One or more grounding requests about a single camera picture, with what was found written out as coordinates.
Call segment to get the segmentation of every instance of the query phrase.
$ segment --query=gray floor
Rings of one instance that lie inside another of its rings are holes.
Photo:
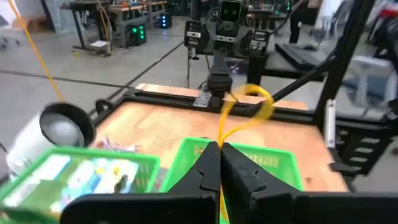
[[[71,46],[78,44],[75,34],[60,37],[55,34],[40,34],[35,35],[34,40],[50,73],[57,78],[72,80],[72,82],[71,80],[56,81],[65,99],[90,111],[94,108],[95,100],[107,98],[119,90],[119,85],[126,85],[133,79],[136,80],[130,86],[155,83],[183,87],[187,75],[187,49],[183,45],[178,47],[183,41],[183,29],[184,19],[176,18],[171,29],[148,30],[146,44],[129,51],[115,50],[116,55],[110,58],[95,57],[86,52],[81,52],[79,57],[75,57],[71,51]],[[304,27],[300,42],[312,43],[306,30],[308,28]],[[285,32],[285,36],[278,38],[276,42],[287,42],[288,36],[289,34]],[[330,51],[334,44],[334,40],[325,42],[322,50]],[[171,54],[142,74],[174,48],[176,49]],[[363,54],[368,50],[367,47],[360,46],[357,54]],[[270,58],[267,66],[292,69],[292,66],[277,54]],[[351,67],[347,76],[352,77],[359,72],[358,68]],[[205,58],[202,56],[199,61],[192,63],[190,87],[197,88],[205,80],[207,74]],[[34,55],[34,51],[26,41],[22,41],[20,47],[0,51],[0,141],[6,147],[12,144],[18,130],[43,105],[57,101],[57,96],[49,81],[43,78],[44,75],[44,70]],[[237,86],[245,83],[246,77],[234,75],[233,80],[233,85]],[[293,80],[289,79],[263,77],[261,86],[270,93],[275,93],[292,82]],[[321,90],[322,83],[308,83],[286,99],[303,101],[312,109],[316,107]],[[363,111],[362,108],[352,105],[347,97],[347,90],[344,88],[341,88],[336,100],[339,113],[359,116]],[[380,115],[378,111],[370,111],[368,114],[374,118]],[[5,164],[0,161],[0,173],[5,170]],[[366,178],[358,178],[355,184],[359,190],[396,191],[398,190],[397,175],[396,158],[386,153],[372,174]]]

